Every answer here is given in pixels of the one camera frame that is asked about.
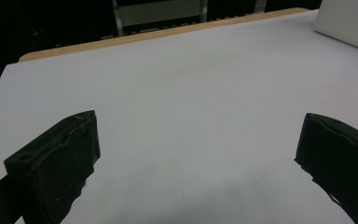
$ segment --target white surface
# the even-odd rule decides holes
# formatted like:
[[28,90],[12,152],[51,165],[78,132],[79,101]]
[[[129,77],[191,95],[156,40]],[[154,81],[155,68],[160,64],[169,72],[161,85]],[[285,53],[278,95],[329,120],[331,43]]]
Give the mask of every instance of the white surface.
[[323,0],[315,30],[358,47],[358,0]]
[[358,48],[317,11],[8,66],[2,161],[94,109],[102,157],[63,223],[352,223],[293,159],[307,112],[358,128]]

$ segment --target white tabletop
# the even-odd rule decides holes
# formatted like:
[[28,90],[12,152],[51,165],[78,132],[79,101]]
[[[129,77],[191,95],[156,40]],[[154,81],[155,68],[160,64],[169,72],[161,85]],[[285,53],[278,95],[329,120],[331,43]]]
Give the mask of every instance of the white tabletop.
[[358,129],[358,49],[317,11],[9,65],[3,160],[94,109],[102,157],[63,223],[352,223],[293,159],[307,112]]

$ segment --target chair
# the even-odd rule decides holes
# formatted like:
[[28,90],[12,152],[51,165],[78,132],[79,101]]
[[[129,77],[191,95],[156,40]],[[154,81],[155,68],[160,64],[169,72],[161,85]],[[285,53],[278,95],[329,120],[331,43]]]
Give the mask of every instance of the chair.
[[124,35],[123,28],[126,26],[189,17],[199,17],[199,22],[206,21],[208,0],[112,1],[120,36]]
[[266,12],[282,10],[290,7],[303,7],[310,10],[321,6],[322,0],[268,0],[266,3]]

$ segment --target wooden table edge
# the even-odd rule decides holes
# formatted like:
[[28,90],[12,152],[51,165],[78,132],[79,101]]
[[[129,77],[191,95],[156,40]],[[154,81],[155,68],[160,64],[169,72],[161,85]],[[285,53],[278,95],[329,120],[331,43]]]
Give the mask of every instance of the wooden table edge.
[[40,50],[40,51],[35,51],[35,52],[24,54],[20,57],[19,62],[22,63],[22,62],[27,62],[27,61],[31,61],[31,60],[42,59],[42,58],[47,58],[47,57],[54,57],[54,56],[58,56],[58,55],[75,53],[75,52],[81,52],[81,51],[90,50],[90,49],[101,49],[101,48],[111,47],[111,46],[115,46],[115,45],[128,44],[128,43],[132,43],[132,42],[153,39],[153,38],[158,38],[158,37],[163,37],[163,36],[168,36],[168,35],[178,35],[178,34],[188,33],[188,32],[192,32],[192,31],[209,29],[209,28],[214,28],[214,27],[218,27],[218,26],[236,24],[236,23],[241,23],[241,22],[260,21],[260,20],[264,20],[264,19],[286,16],[286,15],[291,15],[291,14],[305,12],[305,11],[309,11],[309,10],[305,9],[305,8],[301,8],[301,7],[294,7],[294,8],[284,9],[284,10],[253,14],[253,15],[244,16],[244,17],[237,17],[237,18],[232,18],[232,19],[227,19],[227,20],[210,21],[210,22],[198,23],[198,24],[193,24],[193,25],[188,25],[188,26],[176,27],[176,28],[172,28],[172,29],[158,30],[155,32],[148,32],[148,33],[143,33],[143,34],[138,34],[138,35],[127,35],[127,36],[99,40],[99,41],[78,44],[78,45],[73,45],[73,46],[67,46],[67,47],[62,47],[62,48],[45,49],[45,50]]

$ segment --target white foam block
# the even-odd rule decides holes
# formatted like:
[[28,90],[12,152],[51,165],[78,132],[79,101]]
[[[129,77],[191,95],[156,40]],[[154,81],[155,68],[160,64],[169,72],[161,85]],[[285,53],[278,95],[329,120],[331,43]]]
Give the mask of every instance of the white foam block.
[[358,1],[323,0],[315,30],[358,47]]

